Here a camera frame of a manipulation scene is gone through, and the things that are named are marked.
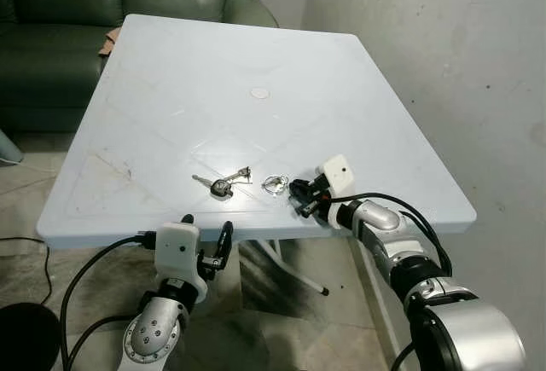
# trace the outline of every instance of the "key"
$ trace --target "key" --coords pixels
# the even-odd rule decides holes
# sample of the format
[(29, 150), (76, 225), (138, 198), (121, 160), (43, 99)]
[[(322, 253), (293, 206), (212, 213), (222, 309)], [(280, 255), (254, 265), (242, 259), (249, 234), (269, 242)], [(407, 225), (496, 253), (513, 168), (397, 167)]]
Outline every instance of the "key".
[(238, 177), (245, 177), (246, 179), (250, 179), (250, 168), (248, 166), (246, 168), (242, 168), (233, 175), (225, 177), (224, 181), (233, 181)]
[(208, 188), (212, 187), (212, 181), (210, 181), (209, 179), (205, 179), (204, 177), (198, 177), (197, 175), (192, 175), (191, 177), (196, 181), (203, 183)]
[(225, 179), (217, 179), (213, 182), (209, 179), (205, 179), (204, 177), (199, 177), (197, 175), (192, 175), (191, 177), (207, 186), (211, 190), (211, 194), (215, 194), (216, 196), (219, 196), (221, 198), (224, 198), (228, 195), (233, 196), (231, 183), (229, 183)]

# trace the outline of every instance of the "concrete floor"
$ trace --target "concrete floor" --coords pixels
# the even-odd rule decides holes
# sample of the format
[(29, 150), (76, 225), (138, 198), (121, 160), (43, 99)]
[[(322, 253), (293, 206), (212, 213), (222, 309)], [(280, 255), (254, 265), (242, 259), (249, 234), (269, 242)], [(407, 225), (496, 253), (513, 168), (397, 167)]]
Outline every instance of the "concrete floor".
[[(0, 167), (0, 238), (36, 237), (35, 224), (51, 190), (70, 136), (20, 136), (23, 165)], [(97, 249), (55, 250), (49, 271), (57, 315), (68, 282)], [(234, 247), (226, 270), (211, 284), (206, 302), (192, 314), (183, 345), (170, 370), (385, 371), (386, 361), (369, 312), (357, 266), (346, 239), (284, 241), (286, 259), (330, 289), (324, 297), (276, 268), (252, 243)], [(47, 293), (44, 246), (0, 242), (0, 307), (39, 302)], [(146, 290), (154, 289), (153, 254), (125, 247), (90, 270), (69, 306), (69, 345), (92, 322), (130, 314)], [(124, 323), (105, 326), (84, 345), (74, 371), (115, 370)], [(54, 369), (61, 370), (58, 361)]]

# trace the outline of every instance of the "key ring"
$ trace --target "key ring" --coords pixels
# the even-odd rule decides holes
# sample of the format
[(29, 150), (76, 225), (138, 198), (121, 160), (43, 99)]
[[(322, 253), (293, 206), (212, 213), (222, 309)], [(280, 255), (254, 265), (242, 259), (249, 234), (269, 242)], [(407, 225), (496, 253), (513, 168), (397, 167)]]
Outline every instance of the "key ring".
[(265, 178), (262, 188), (268, 194), (281, 194), (288, 186), (288, 177), (285, 175), (270, 175)]

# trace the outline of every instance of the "table top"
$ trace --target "table top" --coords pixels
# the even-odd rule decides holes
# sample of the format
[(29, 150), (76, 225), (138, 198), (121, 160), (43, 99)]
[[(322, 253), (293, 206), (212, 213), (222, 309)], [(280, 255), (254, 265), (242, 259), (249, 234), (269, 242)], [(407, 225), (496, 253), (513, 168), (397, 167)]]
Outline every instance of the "table top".
[[(192, 213), (203, 240), (348, 235), (298, 217), (271, 174), (312, 179), (344, 154), (358, 192), (419, 209), (440, 233), (475, 211), (358, 38), (126, 17), (38, 233), (52, 247), (106, 245)], [(194, 179), (250, 166), (253, 184), (213, 198)]]

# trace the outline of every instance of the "black cable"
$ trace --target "black cable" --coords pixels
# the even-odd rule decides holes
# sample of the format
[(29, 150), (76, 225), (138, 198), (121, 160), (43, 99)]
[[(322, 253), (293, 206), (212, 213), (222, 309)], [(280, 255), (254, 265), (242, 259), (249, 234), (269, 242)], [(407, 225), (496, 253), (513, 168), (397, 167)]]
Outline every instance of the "black cable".
[(67, 370), (70, 371), (72, 369), (72, 365), (74, 364), (74, 360), (76, 359), (76, 356), (78, 355), (79, 350), (82, 348), (82, 345), (84, 342), (89, 338), (89, 336), (97, 330), (100, 326), (103, 326), (104, 324), (107, 324), (109, 322), (125, 322), (130, 321), (133, 318), (135, 318), (137, 314), (130, 314), (130, 315), (124, 315), (124, 316), (110, 316), (103, 318), (102, 320), (99, 320), (98, 322), (95, 322), (91, 326), (89, 326), (84, 333), (79, 337), (78, 341), (72, 348), (72, 352), (70, 353), (70, 356), (68, 357), (68, 364), (67, 364)]
[(407, 202), (404, 202), (403, 200), (396, 198), (394, 196), (391, 196), (389, 194), (380, 194), (376, 192), (370, 192), (367, 194), (354, 194), (352, 196), (345, 196), (343, 198), (333, 198), (329, 200), (325, 200), (326, 202), (330, 203), (343, 203), (348, 202), (351, 200), (360, 200), (360, 199), (366, 199), (366, 198), (379, 198), (379, 199), (385, 199), (390, 200), (393, 203), (396, 203), (403, 208), (407, 209), (411, 213), (413, 213), (413, 217), (417, 219), (422, 226), (422, 232), (423, 234), (432, 242), (434, 247), (436, 248), (436, 251), (440, 258), (440, 265), (442, 266), (442, 270), (446, 272), (447, 276), (452, 276), (453, 274), (453, 268), (451, 265), (450, 258), (445, 251), (445, 249), (440, 244), (440, 240), (438, 238), (438, 235), (436, 235), (436, 232), (434, 231), (433, 227), (430, 225), (430, 223), (425, 219), (425, 217), (412, 205), (410, 205)]
[(440, 242), (436, 241), (433, 238), (431, 238), (430, 234), (428, 232), (426, 232), (425, 227), (411, 213), (408, 213), (408, 212), (405, 212), (405, 211), (400, 211), (400, 213), (402, 213), (404, 216), (411, 219), (411, 221), (415, 224), (415, 226), (417, 226), (417, 228), (419, 228), (419, 230), (432, 242), (432, 244), (436, 248), (436, 252), (438, 254), (440, 265), (441, 265), (442, 269), (446, 272), (447, 275), (452, 276), (453, 273), (451, 271), (450, 257), (448, 256), (447, 252), (442, 247)]
[(398, 354), (398, 357), (396, 357), (396, 360), (392, 363), (391, 371), (398, 371), (400, 369), (400, 366), (402, 365), (402, 362), (406, 359), (406, 357), (414, 350), (413, 343), (409, 343), (406, 345), (406, 347), (400, 351), (400, 354)]
[(46, 301), (48, 301), (49, 297), (51, 297), (51, 294), (53, 292), (53, 286), (51, 285), (51, 278), (49, 277), (49, 271), (48, 271), (48, 262), (49, 262), (49, 246), (45, 244), (44, 241), (41, 241), (40, 239), (34, 239), (32, 237), (25, 237), (25, 236), (16, 236), (16, 237), (3, 237), (0, 239), (0, 241), (35, 241), (36, 243), (41, 243), (45, 245), (45, 263), (44, 263), (44, 273), (45, 278), (48, 281), (48, 293), (40, 303), (41, 305), (44, 305)]
[(89, 262), (87, 262), (84, 267), (80, 269), (80, 271), (74, 276), (70, 284), (68, 285), (67, 291), (65, 292), (64, 297), (62, 298), (62, 304), (61, 304), (61, 313), (59, 315), (60, 323), (61, 323), (61, 359), (62, 359), (62, 368), (64, 371), (67, 371), (67, 365), (68, 365), (68, 347), (67, 347), (67, 307), (68, 307), (68, 301), (70, 300), (70, 296), (72, 295), (72, 291), (78, 284), (78, 281), (82, 278), (82, 276), (85, 274), (85, 272), (96, 263), (96, 261), (103, 257), (108, 252), (111, 252), (116, 247), (125, 245), (127, 243), (135, 243), (135, 242), (141, 242), (144, 239), (144, 236), (137, 235), (128, 237), (126, 239), (122, 239), (121, 241), (116, 241), (115, 243), (111, 244), (110, 246), (105, 247), (104, 249), (100, 250), (95, 256), (93, 256)]

